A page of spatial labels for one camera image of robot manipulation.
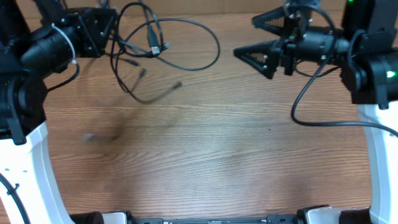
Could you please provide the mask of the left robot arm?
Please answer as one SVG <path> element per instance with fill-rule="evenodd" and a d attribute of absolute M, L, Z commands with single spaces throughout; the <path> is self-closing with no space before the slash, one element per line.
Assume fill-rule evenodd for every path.
<path fill-rule="evenodd" d="M 133 223 L 129 211 L 69 214 L 53 173 L 45 79 L 79 57 L 103 56 L 117 12 L 37 1 L 30 30 L 15 0 L 1 2 L 1 200 L 11 223 Z"/>

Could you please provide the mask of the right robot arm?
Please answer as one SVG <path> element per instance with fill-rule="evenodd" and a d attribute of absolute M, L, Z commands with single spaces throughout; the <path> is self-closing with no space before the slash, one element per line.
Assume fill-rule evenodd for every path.
<path fill-rule="evenodd" d="M 340 28 L 318 1 L 285 1 L 253 17 L 255 28 L 275 40 L 236 48 L 234 55 L 266 78 L 279 68 L 286 75 L 298 64 L 314 62 L 311 82 L 339 70 L 341 81 L 358 107 L 358 127 L 368 147 L 372 199 L 368 207 L 316 205 L 294 215 L 270 215 L 267 223 L 397 222 L 397 2 L 347 1 Z"/>

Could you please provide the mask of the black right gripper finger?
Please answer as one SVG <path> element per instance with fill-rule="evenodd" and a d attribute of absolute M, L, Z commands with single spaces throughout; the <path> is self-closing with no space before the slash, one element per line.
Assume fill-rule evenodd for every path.
<path fill-rule="evenodd" d="M 284 36 L 292 32 L 294 11 L 291 7 L 278 7 L 269 12 L 254 16 L 252 24 L 257 29 Z"/>
<path fill-rule="evenodd" d="M 252 66 L 268 79 L 273 79 L 279 67 L 281 48 L 278 40 L 269 40 L 233 50 L 235 57 Z"/>

